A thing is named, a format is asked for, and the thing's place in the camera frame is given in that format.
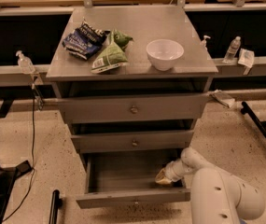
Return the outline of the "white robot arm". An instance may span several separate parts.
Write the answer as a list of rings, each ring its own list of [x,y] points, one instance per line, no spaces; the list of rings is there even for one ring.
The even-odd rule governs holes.
[[[176,161],[170,161],[155,177],[169,185],[193,174],[190,187],[192,224],[244,224],[262,216],[265,201],[261,192],[204,158],[192,147],[185,148]]]

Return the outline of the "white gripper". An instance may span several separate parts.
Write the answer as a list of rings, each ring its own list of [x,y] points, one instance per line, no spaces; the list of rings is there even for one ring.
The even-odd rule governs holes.
[[[189,172],[190,168],[182,160],[171,161],[165,169],[162,168],[157,173],[155,182],[159,185],[170,185],[172,182],[182,179]]]

